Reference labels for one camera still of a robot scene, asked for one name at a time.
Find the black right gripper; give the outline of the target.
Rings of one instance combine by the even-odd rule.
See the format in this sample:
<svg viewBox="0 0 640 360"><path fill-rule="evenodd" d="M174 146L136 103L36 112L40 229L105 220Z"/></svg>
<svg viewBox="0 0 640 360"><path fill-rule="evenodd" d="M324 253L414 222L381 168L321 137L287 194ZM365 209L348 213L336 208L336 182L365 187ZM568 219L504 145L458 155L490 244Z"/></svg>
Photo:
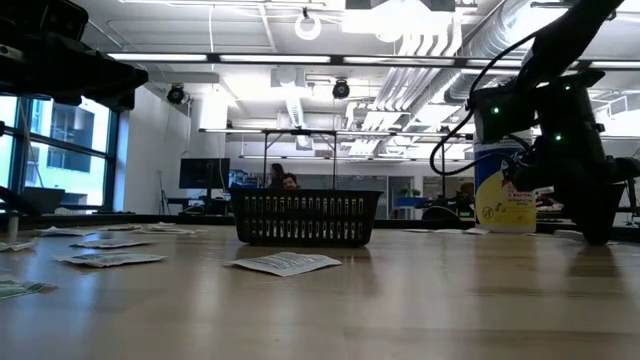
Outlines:
<svg viewBox="0 0 640 360"><path fill-rule="evenodd" d="M639 176L639 160L635 157L614 158L605 155L600 160L589 160L581 156L554 153L546 148L538 149L536 146L506 157L503 165L502 186L512 185L518 191L559 188L555 190L555 199L563 205L563 211L589 245L605 245L608 242L626 188L618 182ZM589 205L582 197L580 187L598 186L606 187L599 194L594 235Z"/></svg>

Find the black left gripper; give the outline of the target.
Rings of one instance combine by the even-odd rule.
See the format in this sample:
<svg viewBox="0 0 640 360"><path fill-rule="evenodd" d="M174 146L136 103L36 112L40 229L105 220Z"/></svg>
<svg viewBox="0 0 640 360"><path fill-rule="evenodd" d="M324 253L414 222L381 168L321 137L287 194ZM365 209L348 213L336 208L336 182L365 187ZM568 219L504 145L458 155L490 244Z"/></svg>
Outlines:
<svg viewBox="0 0 640 360"><path fill-rule="evenodd" d="M134 109L134 90L148 72L99 57L82 43L88 22L88 12L72 1L1 0L1 93L66 104L86 97L109 109ZM90 67L98 63L97 74Z"/></svg>

